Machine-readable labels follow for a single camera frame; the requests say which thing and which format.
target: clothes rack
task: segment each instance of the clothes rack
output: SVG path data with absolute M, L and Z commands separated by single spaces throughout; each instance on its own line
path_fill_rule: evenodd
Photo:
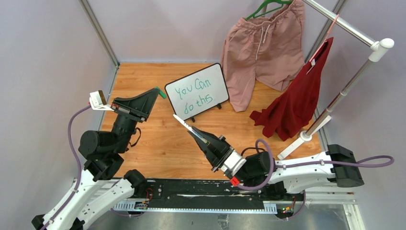
M 302 1 L 322 15 L 326 16 L 329 20 L 333 21 L 337 16 L 335 13 L 329 11 L 314 0 Z M 378 62 L 385 55 L 385 53 L 394 46 L 394 41 L 392 39 L 385 38 L 381 41 L 375 41 L 359 29 L 352 26 L 350 23 L 346 22 L 341 17 L 337 18 L 336 24 L 360 41 L 362 41 L 364 44 L 369 46 L 372 50 L 372 53 L 368 57 L 367 61 L 363 64 L 363 66 L 361 66 L 357 73 L 355 73 L 351 80 L 337 94 L 337 96 L 333 99 L 333 101 L 331 101 L 327 108 L 325 108 L 325 110 L 316 119 L 316 121 L 314 121 L 310 128 L 307 131 L 302 131 L 299 134 L 299 138 L 278 155 L 278 158 L 281 160 L 291 154 L 301 144 L 310 141 L 312 139 L 312 135 L 319 129 L 321 129 L 321 127 L 323 127 L 329 120 L 331 120 L 331 112 L 334 110 L 337 104 L 348 94 L 348 92 L 361 80 L 361 77 L 364 75 L 366 69 L 373 63 Z

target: wooden table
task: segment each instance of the wooden table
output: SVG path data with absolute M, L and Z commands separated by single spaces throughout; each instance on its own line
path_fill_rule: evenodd
M 129 98 L 137 96 L 156 86 L 164 91 L 165 85 L 203 69 L 210 64 L 160 64 L 160 63 L 124 63 L 121 64 L 111 101 L 116 97 Z M 265 139 L 272 149 L 274 157 L 289 146 L 295 138 L 281 141 L 278 135 L 266 138 L 262 126 L 254 126 L 249 118 L 253 110 L 260 111 L 281 92 L 256 82 L 254 93 L 248 109 L 236 113 L 230 102 L 222 104 L 222 109 L 214 107 L 196 116 L 193 123 L 197 128 L 220 136 L 223 134 L 238 152 L 246 147 L 254 147 L 259 138 Z M 157 98 L 148 120 L 138 123 L 142 130 L 139 143 L 121 156 L 124 163 L 116 176 L 123 176 L 128 170 L 137 169 L 147 178 L 184 178 L 184 179 L 227 179 L 219 170 L 211 172 L 211 165 L 205 159 L 194 139 L 186 129 L 173 118 L 169 99 Z M 107 112 L 102 130 L 110 131 L 117 114 Z M 132 143 L 138 134 L 133 135 Z M 313 140 L 300 146 L 288 158 L 299 158 L 314 155 L 321 151 L 317 135 Z M 246 155 L 254 153 L 248 150 Z

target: red cloth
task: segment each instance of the red cloth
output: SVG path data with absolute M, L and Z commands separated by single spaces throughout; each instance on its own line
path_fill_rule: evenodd
M 275 99 L 267 109 L 263 109 L 262 113 L 251 113 L 249 117 L 255 121 L 255 126 L 265 126 L 262 130 L 264 136 L 269 138 L 276 132 L 285 141 L 309 124 L 317 106 L 321 71 L 332 43 L 332 37 L 326 40 L 316 55 L 313 68 L 310 70 L 311 63 L 306 63 L 286 92 Z

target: small whiteboard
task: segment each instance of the small whiteboard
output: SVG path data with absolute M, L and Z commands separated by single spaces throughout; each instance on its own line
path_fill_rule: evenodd
M 173 111 L 182 120 L 217 106 L 229 98 L 219 63 L 168 83 L 165 91 Z

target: gray floor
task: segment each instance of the gray floor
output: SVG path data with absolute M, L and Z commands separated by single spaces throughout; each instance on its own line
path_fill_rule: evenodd
M 104 214 L 92 230 L 349 230 L 342 205 L 311 205 L 296 218 L 284 222 L 274 215 L 146 213 L 138 218 Z

